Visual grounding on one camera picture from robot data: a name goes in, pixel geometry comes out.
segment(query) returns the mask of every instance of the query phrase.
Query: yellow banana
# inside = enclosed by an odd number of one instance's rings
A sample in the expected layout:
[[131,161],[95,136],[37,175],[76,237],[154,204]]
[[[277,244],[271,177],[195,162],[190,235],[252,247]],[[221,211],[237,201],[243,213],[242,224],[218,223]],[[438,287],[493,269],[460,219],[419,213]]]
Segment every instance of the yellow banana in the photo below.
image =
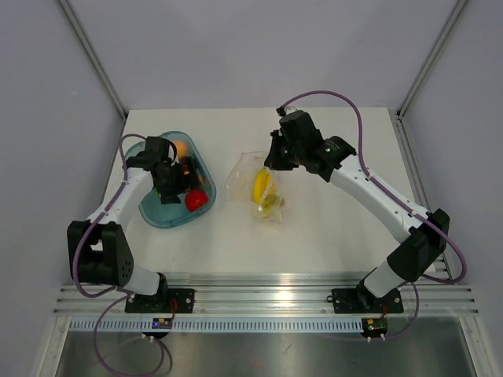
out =
[[[257,177],[255,178],[255,184],[253,185],[253,201],[257,204],[260,204],[260,200],[262,199],[263,193],[266,191],[267,186],[269,185],[272,176],[267,172],[266,168],[263,167],[257,173]],[[274,194],[274,185],[270,188],[268,194]]]

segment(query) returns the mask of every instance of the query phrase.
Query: white wall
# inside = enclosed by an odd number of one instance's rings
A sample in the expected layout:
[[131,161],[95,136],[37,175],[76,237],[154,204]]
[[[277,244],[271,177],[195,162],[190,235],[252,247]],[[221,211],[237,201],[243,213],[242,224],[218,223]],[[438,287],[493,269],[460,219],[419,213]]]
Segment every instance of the white wall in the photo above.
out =
[[128,108],[270,107],[314,89],[397,108],[455,1],[72,3]]
[[472,2],[406,115],[429,197],[451,215],[503,360],[503,2]]
[[121,126],[56,2],[2,2],[0,51],[0,375],[19,377],[69,277],[66,228],[98,205]]

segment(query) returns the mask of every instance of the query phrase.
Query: translucent bowl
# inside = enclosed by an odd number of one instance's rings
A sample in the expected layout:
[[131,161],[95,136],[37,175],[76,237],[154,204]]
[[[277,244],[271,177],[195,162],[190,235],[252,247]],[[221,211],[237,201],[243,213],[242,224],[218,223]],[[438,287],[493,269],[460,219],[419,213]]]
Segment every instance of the translucent bowl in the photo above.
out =
[[[204,165],[203,159],[197,151],[196,146],[187,134],[179,131],[170,131],[165,132],[161,135],[161,137],[169,139],[170,141],[182,141],[187,145],[188,148],[186,156],[191,156],[194,158],[196,162],[196,172],[200,178],[203,191],[206,193],[209,199],[208,202],[201,208],[195,210],[194,212],[189,212],[189,210],[187,210],[187,207],[185,206],[185,196],[187,195],[187,193],[178,195],[178,198],[181,201],[180,204],[162,204],[160,202],[159,194],[156,192],[156,190],[149,192],[149,194],[147,194],[147,196],[140,203],[141,216],[151,226],[155,226],[156,228],[161,229],[168,229],[195,220],[196,218],[207,212],[215,202],[217,189],[210,173],[207,171],[206,165]],[[144,141],[133,145],[127,151],[126,159],[128,157],[137,155],[144,149]]]

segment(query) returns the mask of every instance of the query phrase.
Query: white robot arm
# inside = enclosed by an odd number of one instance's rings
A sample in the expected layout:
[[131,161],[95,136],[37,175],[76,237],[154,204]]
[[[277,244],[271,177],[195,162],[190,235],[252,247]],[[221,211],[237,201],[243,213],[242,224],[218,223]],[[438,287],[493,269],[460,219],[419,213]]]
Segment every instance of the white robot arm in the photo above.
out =
[[[334,136],[323,139],[309,114],[295,111],[280,120],[280,129],[273,137],[265,166],[271,170],[292,170],[299,165],[312,174],[344,190],[372,212],[400,243],[387,259],[369,273],[356,287],[355,294],[362,308],[384,298],[396,287],[419,279],[422,273],[445,250],[446,242],[418,218],[400,207],[362,171],[358,155],[345,140]],[[438,209],[428,209],[413,203],[370,171],[391,194],[423,218],[438,226],[445,234],[449,216]]]

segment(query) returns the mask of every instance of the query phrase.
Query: white table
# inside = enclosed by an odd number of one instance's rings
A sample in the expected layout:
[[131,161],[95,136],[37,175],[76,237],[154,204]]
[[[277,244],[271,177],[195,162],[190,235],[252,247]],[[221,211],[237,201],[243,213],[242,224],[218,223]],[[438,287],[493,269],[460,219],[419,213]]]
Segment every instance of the white table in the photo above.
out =
[[[357,145],[350,108],[303,108],[324,137]],[[365,160],[383,179],[412,197],[406,169],[386,108],[362,108]],[[163,273],[354,273],[368,272],[397,246],[387,230],[345,192],[302,167],[281,172],[288,210],[283,224],[262,223],[229,200],[225,181],[242,152],[268,151],[279,118],[272,108],[131,111],[124,134],[187,133],[217,187],[213,207],[174,229],[148,225],[139,210],[126,234],[135,263]],[[129,138],[124,150],[137,143]],[[109,198],[122,180],[117,156]]]

